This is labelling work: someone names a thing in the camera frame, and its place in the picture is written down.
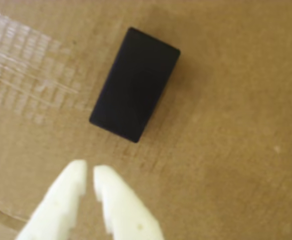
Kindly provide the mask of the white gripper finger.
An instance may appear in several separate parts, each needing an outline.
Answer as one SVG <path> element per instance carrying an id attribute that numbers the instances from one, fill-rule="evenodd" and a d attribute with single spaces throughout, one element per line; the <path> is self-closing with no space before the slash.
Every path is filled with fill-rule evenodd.
<path id="1" fill-rule="evenodd" d="M 158 220 L 114 168 L 95 166 L 93 185 L 102 205 L 106 232 L 114 240 L 164 239 Z"/>
<path id="2" fill-rule="evenodd" d="M 49 187 L 17 240 L 68 240 L 86 193 L 87 162 L 71 161 Z"/>

